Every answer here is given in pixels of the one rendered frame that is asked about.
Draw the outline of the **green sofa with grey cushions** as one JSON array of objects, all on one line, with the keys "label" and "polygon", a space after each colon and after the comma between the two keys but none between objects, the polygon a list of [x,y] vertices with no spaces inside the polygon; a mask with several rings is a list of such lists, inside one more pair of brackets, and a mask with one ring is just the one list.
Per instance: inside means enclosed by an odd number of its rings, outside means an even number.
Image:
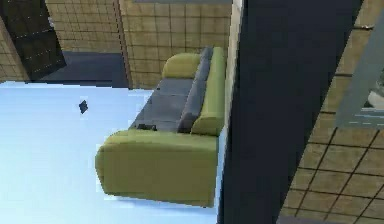
[{"label": "green sofa with grey cushions", "polygon": [[[161,81],[130,127],[109,136],[95,156],[106,194],[214,205],[225,70],[221,47],[166,61]],[[138,130],[138,124],[156,125],[157,131]]]}]

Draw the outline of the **grey framed window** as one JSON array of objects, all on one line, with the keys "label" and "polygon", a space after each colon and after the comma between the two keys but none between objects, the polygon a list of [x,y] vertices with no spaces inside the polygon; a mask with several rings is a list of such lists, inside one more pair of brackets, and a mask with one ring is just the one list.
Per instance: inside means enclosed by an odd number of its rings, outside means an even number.
[{"label": "grey framed window", "polygon": [[365,107],[374,85],[384,73],[384,10],[372,30],[352,76],[350,86],[339,104],[335,126],[338,128],[384,129],[384,104]]}]

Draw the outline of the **dark room door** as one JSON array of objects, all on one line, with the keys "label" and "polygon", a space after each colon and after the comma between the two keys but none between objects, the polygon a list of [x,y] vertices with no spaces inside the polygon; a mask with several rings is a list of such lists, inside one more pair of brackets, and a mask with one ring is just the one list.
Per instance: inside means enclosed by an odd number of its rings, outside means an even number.
[{"label": "dark room door", "polygon": [[0,0],[0,17],[31,81],[66,66],[45,0]]}]

